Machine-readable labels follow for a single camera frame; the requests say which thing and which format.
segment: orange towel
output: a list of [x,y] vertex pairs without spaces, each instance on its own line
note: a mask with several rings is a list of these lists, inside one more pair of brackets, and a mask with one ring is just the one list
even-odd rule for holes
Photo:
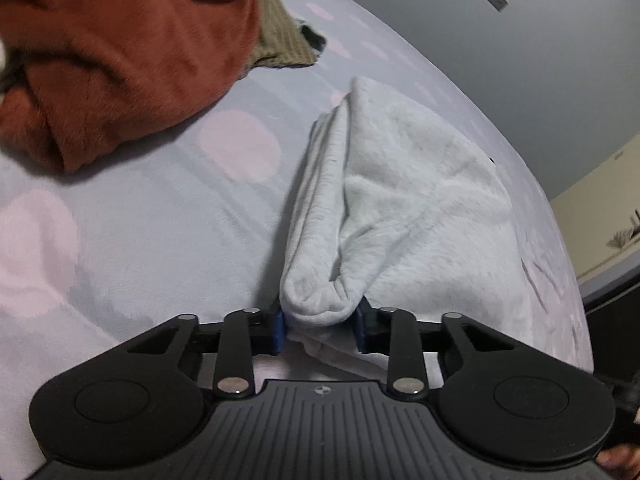
[[0,38],[24,60],[0,139],[75,171],[218,100],[258,27],[258,0],[0,0]]

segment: bedsheet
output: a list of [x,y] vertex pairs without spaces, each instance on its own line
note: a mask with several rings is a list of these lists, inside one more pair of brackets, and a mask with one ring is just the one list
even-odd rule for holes
[[[530,296],[545,317],[535,344],[592,367],[558,226],[507,140],[440,70],[351,0],[283,1],[328,38],[315,66],[253,70],[215,107],[71,176],[41,174],[0,152],[4,480],[21,480],[43,462],[28,405],[44,381],[176,314],[219,321],[221,306],[273,300],[311,126],[355,75],[432,108],[495,161],[513,202]],[[258,381],[348,376],[301,348],[291,342],[283,358],[258,357]],[[328,360],[340,364],[339,356]]]

